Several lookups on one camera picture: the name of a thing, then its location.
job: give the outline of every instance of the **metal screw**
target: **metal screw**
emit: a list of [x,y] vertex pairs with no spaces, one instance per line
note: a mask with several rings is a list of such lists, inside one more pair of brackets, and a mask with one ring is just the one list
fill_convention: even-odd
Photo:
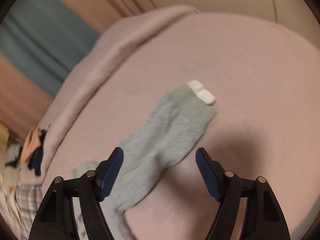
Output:
[[96,175],[95,171],[87,171],[86,172],[87,177],[93,177],[94,175]]
[[232,171],[226,171],[225,175],[229,178],[232,178],[235,174]]
[[53,180],[54,183],[59,183],[61,181],[62,181],[62,177],[60,177],[60,176],[59,177],[55,177],[54,180]]
[[266,183],[267,182],[265,177],[258,177],[258,181],[260,181],[261,183]]

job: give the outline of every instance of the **gray sock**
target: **gray sock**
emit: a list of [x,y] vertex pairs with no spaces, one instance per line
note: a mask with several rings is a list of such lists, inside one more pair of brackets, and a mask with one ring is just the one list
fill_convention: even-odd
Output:
[[151,191],[165,168],[179,163],[191,151],[215,114],[213,107],[183,85],[167,92],[147,123],[120,142],[124,162],[110,196],[100,204],[116,240],[135,239],[124,211]]

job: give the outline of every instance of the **plaid fabric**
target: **plaid fabric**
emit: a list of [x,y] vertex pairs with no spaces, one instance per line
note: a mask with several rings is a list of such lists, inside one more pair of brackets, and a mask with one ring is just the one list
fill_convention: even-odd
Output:
[[28,239],[33,220],[42,201],[41,186],[19,185],[15,191],[20,212],[22,239]]

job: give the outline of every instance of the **black cloth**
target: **black cloth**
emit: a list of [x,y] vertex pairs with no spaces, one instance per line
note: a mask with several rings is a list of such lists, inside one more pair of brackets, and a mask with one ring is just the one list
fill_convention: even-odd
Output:
[[39,137],[41,146],[36,148],[30,158],[29,164],[28,164],[28,169],[32,170],[35,169],[35,175],[36,176],[41,176],[41,162],[43,158],[43,143],[45,136],[47,135],[46,130],[41,130],[41,136]]

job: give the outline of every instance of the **blue rubber fingertip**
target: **blue rubber fingertip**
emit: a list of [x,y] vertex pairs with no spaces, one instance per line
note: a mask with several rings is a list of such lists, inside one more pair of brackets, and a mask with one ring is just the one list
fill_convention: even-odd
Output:
[[196,151],[196,163],[210,196],[214,197],[217,202],[221,202],[222,196],[219,192],[218,179],[200,149]]
[[112,187],[116,181],[116,178],[122,166],[123,160],[124,160],[124,153],[123,153],[123,150],[119,148],[118,152],[116,153],[116,156],[112,160],[105,176],[101,181],[101,191],[100,191],[101,199],[104,199],[105,197],[108,197],[110,195]]

